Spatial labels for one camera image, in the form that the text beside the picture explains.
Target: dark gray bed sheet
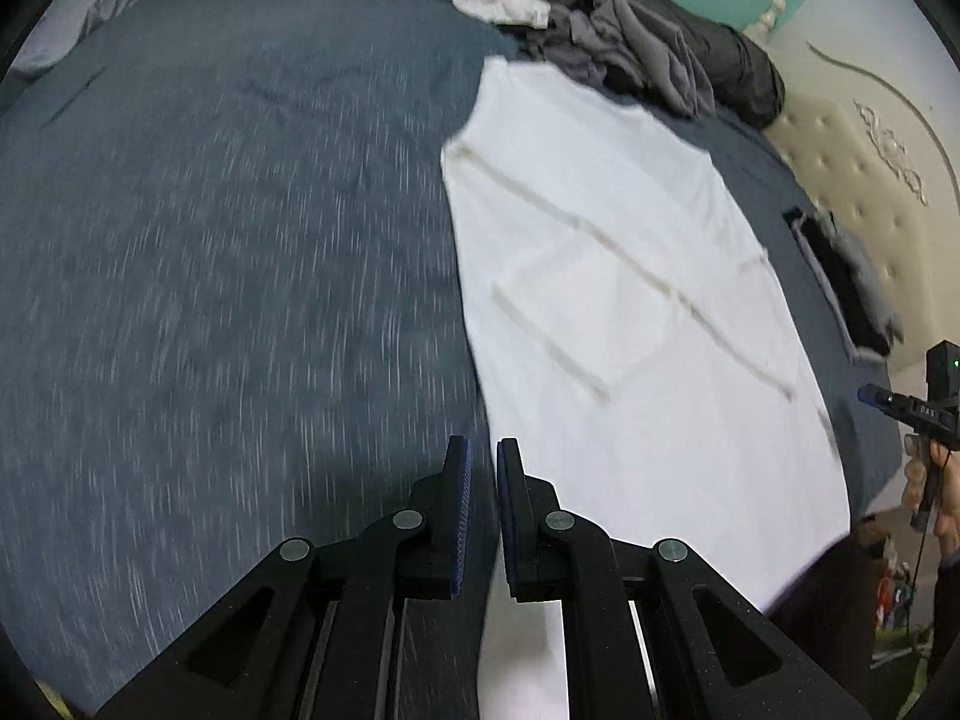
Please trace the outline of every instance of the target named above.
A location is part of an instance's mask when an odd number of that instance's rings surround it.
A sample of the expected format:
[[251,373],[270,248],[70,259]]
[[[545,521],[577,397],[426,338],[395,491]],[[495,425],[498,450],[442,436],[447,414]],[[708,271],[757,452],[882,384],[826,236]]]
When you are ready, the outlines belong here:
[[[0,621],[94,709],[284,536],[400,507],[474,437],[467,581],[414,607],[404,717],[474,717],[496,521],[443,141],[483,57],[434,0],[144,0],[0,119]],[[899,459],[735,117],[684,122],[769,248],[859,508]],[[771,447],[771,463],[776,447]]]

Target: triangular cutout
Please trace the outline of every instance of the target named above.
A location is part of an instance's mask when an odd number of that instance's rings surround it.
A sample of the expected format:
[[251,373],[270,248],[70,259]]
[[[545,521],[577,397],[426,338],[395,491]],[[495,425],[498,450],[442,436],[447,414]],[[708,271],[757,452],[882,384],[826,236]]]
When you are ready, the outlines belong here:
[[243,673],[274,600],[270,587],[261,587],[186,661],[190,671],[229,688]]
[[734,688],[742,688],[760,677],[773,674],[784,664],[709,590],[699,587],[693,597],[723,674]]

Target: black cable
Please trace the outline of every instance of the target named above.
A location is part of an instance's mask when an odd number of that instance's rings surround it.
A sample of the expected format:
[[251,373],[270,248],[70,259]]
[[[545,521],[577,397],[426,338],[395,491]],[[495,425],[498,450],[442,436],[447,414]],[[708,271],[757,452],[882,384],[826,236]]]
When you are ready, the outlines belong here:
[[[940,500],[941,496],[944,494],[944,479],[947,477],[947,464],[950,462],[950,458],[953,456],[953,452],[947,452],[947,459],[944,460],[944,467],[941,469],[940,473],[940,484],[937,490],[937,494],[934,496],[933,500],[937,504],[937,516],[940,516]],[[917,600],[917,575],[920,573],[920,560],[923,560],[923,545],[926,543],[926,532],[930,530],[929,527],[923,529],[923,536],[920,537],[920,549],[917,552],[917,562],[913,565],[913,577],[910,580],[910,598],[906,604],[906,635],[910,638],[910,646],[913,648],[914,652],[917,651],[917,642],[914,640],[910,634],[910,613],[913,611],[913,602]]]

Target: headboard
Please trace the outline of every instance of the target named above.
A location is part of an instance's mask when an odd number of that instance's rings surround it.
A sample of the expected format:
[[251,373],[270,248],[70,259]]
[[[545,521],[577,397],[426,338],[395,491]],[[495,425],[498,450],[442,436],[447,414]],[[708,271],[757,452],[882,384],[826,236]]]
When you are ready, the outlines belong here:
[[910,370],[923,366],[930,346],[960,338],[960,190],[952,161],[923,112],[878,74],[810,45],[764,47],[786,85],[784,112],[765,135],[813,204],[864,242],[904,320],[890,374],[916,379]]

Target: hand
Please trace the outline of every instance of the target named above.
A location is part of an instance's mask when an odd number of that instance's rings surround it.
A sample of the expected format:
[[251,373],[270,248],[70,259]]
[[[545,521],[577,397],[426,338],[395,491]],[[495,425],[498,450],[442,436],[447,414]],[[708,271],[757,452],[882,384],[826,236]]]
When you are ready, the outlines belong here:
[[[915,454],[919,447],[910,454],[910,461],[904,469],[906,489],[904,490],[904,506],[915,512],[923,500],[923,484],[926,482],[926,464]],[[940,540],[941,557],[949,557],[960,549],[960,463],[957,459],[950,460],[947,448],[937,442],[930,442],[930,461],[944,469],[943,492],[938,503],[937,524],[933,533]]]

